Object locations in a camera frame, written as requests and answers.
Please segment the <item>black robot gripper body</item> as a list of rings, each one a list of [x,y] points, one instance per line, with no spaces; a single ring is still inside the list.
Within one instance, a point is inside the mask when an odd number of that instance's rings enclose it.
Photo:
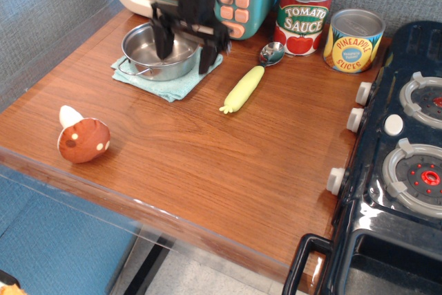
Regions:
[[[174,35],[179,33],[198,43],[215,39],[221,48],[230,48],[230,31],[216,17],[214,6],[215,0],[178,0],[176,6],[154,3],[152,27],[154,21],[160,21]]]

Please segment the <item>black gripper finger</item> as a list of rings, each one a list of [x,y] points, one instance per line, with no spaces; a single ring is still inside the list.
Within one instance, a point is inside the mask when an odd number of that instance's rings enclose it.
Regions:
[[[200,53],[199,74],[204,75],[209,72],[209,67],[215,63],[221,46],[215,39],[205,39]]]
[[[160,21],[153,22],[153,32],[157,56],[164,60],[172,53],[175,35],[169,26]]]

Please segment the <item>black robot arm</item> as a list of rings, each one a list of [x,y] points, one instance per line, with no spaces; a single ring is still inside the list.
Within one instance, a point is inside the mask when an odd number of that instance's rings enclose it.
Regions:
[[[157,56],[171,53],[175,34],[202,44],[199,74],[206,74],[222,51],[231,47],[231,30],[215,15],[219,0],[178,0],[176,6],[153,3],[152,26]]]

